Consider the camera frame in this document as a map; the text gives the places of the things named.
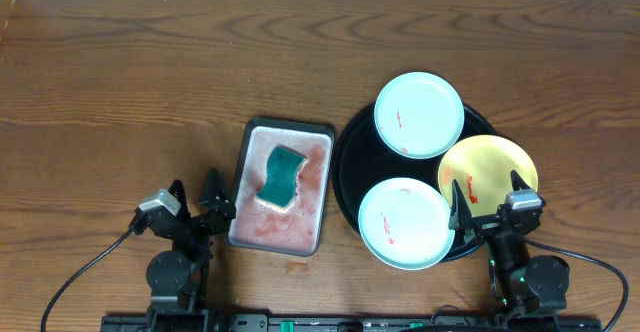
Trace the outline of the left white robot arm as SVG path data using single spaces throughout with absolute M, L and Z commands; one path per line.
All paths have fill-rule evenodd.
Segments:
M 225 192 L 217 169 L 209 170 L 199 197 L 200 215 L 189 212 L 184 185 L 175 180 L 167 189 L 146 197 L 130 223 L 140 235 L 151 230 L 169 240 L 169 250 L 156 255 L 146 270 L 151 289 L 147 312 L 151 331 L 220 331 L 226 328 L 221 313 L 209 309 L 207 278 L 211 238 L 229 231 L 236 209 Z

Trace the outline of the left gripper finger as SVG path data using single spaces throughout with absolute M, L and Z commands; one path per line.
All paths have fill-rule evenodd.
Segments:
M 218 209 L 221 206 L 227 206 L 228 204 L 229 199 L 225 192 L 221 175 L 216 168 L 211 168 L 207 173 L 198 205 L 210 210 Z
M 176 179 L 172 182 L 168 189 L 168 192 L 179 202 L 180 208 L 176 214 L 176 218 L 180 221 L 187 221 L 190 219 L 190 213 L 186 198 L 186 192 L 183 183 Z

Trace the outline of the yellow plate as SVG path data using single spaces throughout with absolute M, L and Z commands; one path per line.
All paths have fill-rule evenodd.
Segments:
M 452 205 L 452 183 L 456 180 L 473 217 L 493 215 L 513 190 L 512 170 L 530 188 L 538 190 L 536 167 L 519 145 L 495 135 L 472 136 L 444 154 L 438 167 L 438 188 Z

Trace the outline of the green yellow sponge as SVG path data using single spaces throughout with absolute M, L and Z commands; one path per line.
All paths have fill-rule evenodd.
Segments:
M 306 162 L 298 152 L 277 146 L 266 163 L 266 180 L 256 197 L 274 208 L 287 209 L 297 188 L 297 175 Z

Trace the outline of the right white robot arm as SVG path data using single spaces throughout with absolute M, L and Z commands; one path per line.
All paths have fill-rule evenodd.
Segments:
M 452 183 L 449 228 L 464 233 L 467 242 L 489 249 L 490 276 L 503 303 L 494 320 L 505 329 L 510 322 L 531 324 L 535 319 L 555 321 L 566 308 L 569 266 L 551 255 L 532 257 L 525 236 L 540 226 L 546 201 L 516 171 L 510 172 L 512 190 L 493 215 L 474 217 L 459 183 Z

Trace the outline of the light blue plate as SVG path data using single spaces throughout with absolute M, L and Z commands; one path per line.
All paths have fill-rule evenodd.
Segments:
M 373 118 L 386 146 L 410 159 L 446 152 L 460 137 L 465 121 L 455 88 L 427 72 L 409 72 L 389 81 L 375 101 Z
M 401 270 L 422 270 L 444 260 L 455 232 L 450 206 L 417 179 L 398 177 L 372 187 L 358 209 L 360 236 L 380 261 Z

